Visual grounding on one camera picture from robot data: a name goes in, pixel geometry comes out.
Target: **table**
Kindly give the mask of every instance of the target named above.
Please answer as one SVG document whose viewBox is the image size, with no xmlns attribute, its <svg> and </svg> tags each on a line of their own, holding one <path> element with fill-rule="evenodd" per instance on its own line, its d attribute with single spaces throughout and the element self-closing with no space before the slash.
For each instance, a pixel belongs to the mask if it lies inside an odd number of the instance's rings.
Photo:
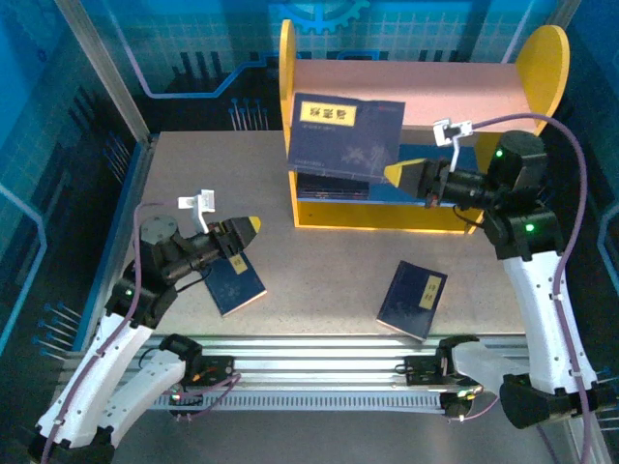
<svg viewBox="0 0 619 464">
<path fill-rule="evenodd" d="M 449 276 L 431 334 L 523 333 L 512 286 L 481 231 L 296 229 L 280 131 L 162 133 L 142 199 L 199 189 L 215 190 L 209 220 L 260 216 L 247 256 L 268 293 L 221 318 L 206 287 L 195 285 L 163 317 L 158 334 L 392 334 L 375 318 L 400 259 Z M 188 211 L 169 213 L 183 235 L 195 232 Z"/>
</svg>

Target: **hardcover book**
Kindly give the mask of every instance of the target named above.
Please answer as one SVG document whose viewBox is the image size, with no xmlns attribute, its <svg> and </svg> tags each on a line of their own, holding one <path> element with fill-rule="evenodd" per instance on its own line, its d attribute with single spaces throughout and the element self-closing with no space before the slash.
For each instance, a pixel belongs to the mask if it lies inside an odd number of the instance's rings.
<svg viewBox="0 0 619 464">
<path fill-rule="evenodd" d="M 404 103 L 295 94 L 288 167 L 297 172 L 386 183 L 398 162 Z"/>
<path fill-rule="evenodd" d="M 424 341 L 446 281 L 444 274 L 400 261 L 377 321 Z"/>
<path fill-rule="evenodd" d="M 248 305 L 267 293 L 244 252 L 230 259 L 218 259 L 202 271 L 221 316 Z"/>
</svg>

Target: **wooden shelf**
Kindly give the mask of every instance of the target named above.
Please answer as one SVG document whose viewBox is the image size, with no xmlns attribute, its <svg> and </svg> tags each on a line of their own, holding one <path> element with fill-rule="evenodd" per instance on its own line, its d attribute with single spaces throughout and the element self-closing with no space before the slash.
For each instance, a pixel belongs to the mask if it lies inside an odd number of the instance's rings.
<svg viewBox="0 0 619 464">
<path fill-rule="evenodd" d="M 427 129 L 445 118 L 480 122 L 531 111 L 516 65 L 509 64 L 297 60 L 298 92 L 405 102 L 404 130 Z M 535 127 L 533 120 L 522 119 L 488 130 L 533 132 Z"/>
</svg>

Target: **white bracket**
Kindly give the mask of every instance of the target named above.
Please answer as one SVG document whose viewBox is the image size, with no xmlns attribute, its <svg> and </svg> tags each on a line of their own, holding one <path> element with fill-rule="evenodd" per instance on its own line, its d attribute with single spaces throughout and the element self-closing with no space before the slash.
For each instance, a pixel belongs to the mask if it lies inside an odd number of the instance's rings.
<svg viewBox="0 0 619 464">
<path fill-rule="evenodd" d="M 464 121 L 462 123 L 452 124 L 452 120 L 449 118 L 441 119 L 434 123 L 433 130 L 436 146 L 449 147 L 450 145 L 454 145 L 454 155 L 452 156 L 452 164 L 449 168 L 450 172 L 454 172 L 456 169 L 457 157 L 460 154 L 459 139 L 473 134 L 473 123 Z"/>
<path fill-rule="evenodd" d="M 196 196 L 179 196 L 178 209 L 192 209 L 192 219 L 195 228 L 199 232 L 207 234 L 209 229 L 203 215 L 215 212 L 215 191 L 203 189 Z"/>
</svg>

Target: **metal frame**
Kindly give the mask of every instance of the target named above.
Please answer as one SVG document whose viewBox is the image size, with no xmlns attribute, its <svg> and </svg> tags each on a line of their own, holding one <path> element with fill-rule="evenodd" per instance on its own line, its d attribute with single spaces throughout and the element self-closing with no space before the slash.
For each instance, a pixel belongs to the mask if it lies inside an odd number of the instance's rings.
<svg viewBox="0 0 619 464">
<path fill-rule="evenodd" d="M 55 2 L 133 137 L 139 143 L 147 142 L 150 132 L 144 118 L 83 5 L 79 0 L 55 0 Z"/>
<path fill-rule="evenodd" d="M 580 452 L 582 451 L 582 438 L 584 432 L 584 425 L 581 418 L 565 420 L 563 422 L 564 433 L 568 438 L 570 445 L 570 452 L 574 457 L 574 462 L 579 461 Z M 595 415 L 591 420 L 591 457 L 589 464 L 609 464 L 612 461 L 606 442 L 604 441 L 604 435 L 600 430 L 600 425 Z"/>
<path fill-rule="evenodd" d="M 614 204 L 610 205 L 604 213 L 602 214 L 602 218 L 600 219 L 600 232 L 598 233 L 598 251 L 600 252 L 600 256 L 604 261 L 604 265 L 606 267 L 606 271 L 608 272 L 608 276 L 612 281 L 612 285 L 615 287 L 615 291 L 619 294 L 619 275 L 617 274 L 617 270 L 614 267 L 612 262 L 612 258 L 610 257 L 610 253 L 608 252 L 608 247 L 606 246 L 606 238 L 608 238 L 608 225 L 609 223 L 619 214 L 619 201 L 616 201 Z M 616 255 L 616 250 L 612 243 L 609 243 L 611 246 L 611 250 L 613 251 L 613 255 Z"/>
<path fill-rule="evenodd" d="M 408 336 L 193 336 L 205 355 L 235 358 L 243 374 L 243 392 L 459 392 L 459 387 L 407 387 L 404 375 L 395 372 L 405 356 L 433 356 L 443 336 L 420 344 Z M 490 351 L 528 365 L 523 335 L 482 336 Z M 158 347 L 162 335 L 153 335 L 136 353 L 120 381 L 124 385 L 139 370 L 137 360 Z M 63 389 L 73 375 L 80 353 L 69 354 L 58 381 Z"/>
<path fill-rule="evenodd" d="M 114 220 L 107 233 L 102 259 L 75 335 L 73 349 L 76 351 L 88 347 L 105 303 L 111 294 L 113 283 L 123 271 L 123 260 L 132 237 L 133 210 L 144 191 L 157 140 L 155 137 L 147 144 L 137 145 L 133 152 L 127 179 L 114 213 Z"/>
<path fill-rule="evenodd" d="M 572 17 L 580 6 L 581 0 L 560 0 L 554 13 L 550 15 L 546 24 L 554 24 L 567 29 Z"/>
</svg>

